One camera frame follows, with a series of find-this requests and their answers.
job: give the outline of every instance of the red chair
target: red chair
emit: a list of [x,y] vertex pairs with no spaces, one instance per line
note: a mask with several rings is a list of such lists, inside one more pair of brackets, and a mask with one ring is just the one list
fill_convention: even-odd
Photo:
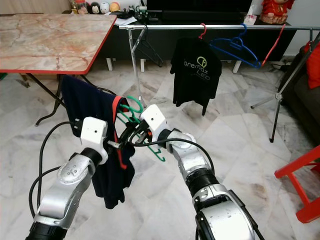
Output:
[[304,224],[309,223],[320,217],[320,197],[310,202],[309,198],[306,195],[306,192],[303,190],[302,186],[298,182],[298,179],[294,175],[294,171],[298,170],[303,166],[314,166],[311,170],[320,174],[320,162],[310,163],[318,158],[320,158],[320,145],[312,149],[307,154],[299,157],[297,160],[275,171],[274,173],[277,179],[287,175],[291,180],[295,190],[299,194],[304,204],[304,208],[302,208],[296,213],[296,217],[300,222]]

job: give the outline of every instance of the white cabinet leg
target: white cabinet leg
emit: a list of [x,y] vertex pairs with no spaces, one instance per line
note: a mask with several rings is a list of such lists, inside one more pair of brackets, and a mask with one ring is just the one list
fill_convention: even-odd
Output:
[[238,72],[241,62],[242,62],[242,61],[240,61],[240,60],[235,62],[234,68],[233,68],[233,70],[232,70],[232,72],[233,72],[234,74],[236,74],[236,73]]
[[144,61],[144,59],[140,59],[140,65],[141,65],[141,72],[144,73],[145,72],[145,61]]
[[106,64],[108,64],[109,71],[113,70],[111,58],[106,59]]

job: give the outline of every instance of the green hanger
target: green hanger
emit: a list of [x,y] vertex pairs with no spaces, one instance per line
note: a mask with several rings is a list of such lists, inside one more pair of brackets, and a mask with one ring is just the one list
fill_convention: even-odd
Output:
[[[139,120],[138,118],[136,118],[135,113],[141,114],[141,113],[144,111],[144,107],[142,106],[142,104],[140,103],[140,101],[139,101],[138,99],[136,99],[135,97],[133,97],[133,96],[127,96],[127,99],[131,99],[131,100],[135,101],[135,102],[138,104],[139,109],[135,109],[135,108],[133,108],[133,107],[131,107],[131,106],[127,106],[127,105],[125,105],[125,104],[120,104],[120,107],[122,107],[122,108],[124,108],[124,109],[128,109],[128,110],[131,112],[131,118],[128,117],[128,116],[127,116],[123,111],[121,111],[121,110],[118,110],[118,112],[119,112],[121,115],[123,115],[129,122],[131,122],[131,123],[135,122],[135,123],[139,124],[139,123],[140,123],[140,120]],[[126,122],[125,122],[123,119],[121,119],[121,117],[119,117],[118,115],[117,115],[116,117],[117,117],[121,122],[123,122],[124,124],[126,124]],[[166,161],[165,157],[162,157],[162,158],[161,158],[161,157],[159,156],[159,154],[161,154],[161,150],[160,150],[160,149],[158,149],[158,151],[155,151],[155,150],[153,150],[153,148],[151,148],[150,146],[148,146],[148,148],[150,149],[150,151],[151,151],[160,161],[162,161],[162,162],[165,162],[165,161]]]

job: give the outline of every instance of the sofa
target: sofa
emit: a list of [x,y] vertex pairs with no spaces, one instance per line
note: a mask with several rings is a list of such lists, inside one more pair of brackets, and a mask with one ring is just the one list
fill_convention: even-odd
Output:
[[[283,76],[279,90],[286,83],[304,54],[304,48],[302,47]],[[314,143],[320,145],[320,86],[313,89],[309,88],[306,65],[289,82],[282,96],[282,104],[292,109]]]

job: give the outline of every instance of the television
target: television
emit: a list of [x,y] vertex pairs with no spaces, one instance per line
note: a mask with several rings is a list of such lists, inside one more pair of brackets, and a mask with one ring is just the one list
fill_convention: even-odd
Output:
[[147,0],[150,13],[160,13],[163,20],[243,21],[252,0]]

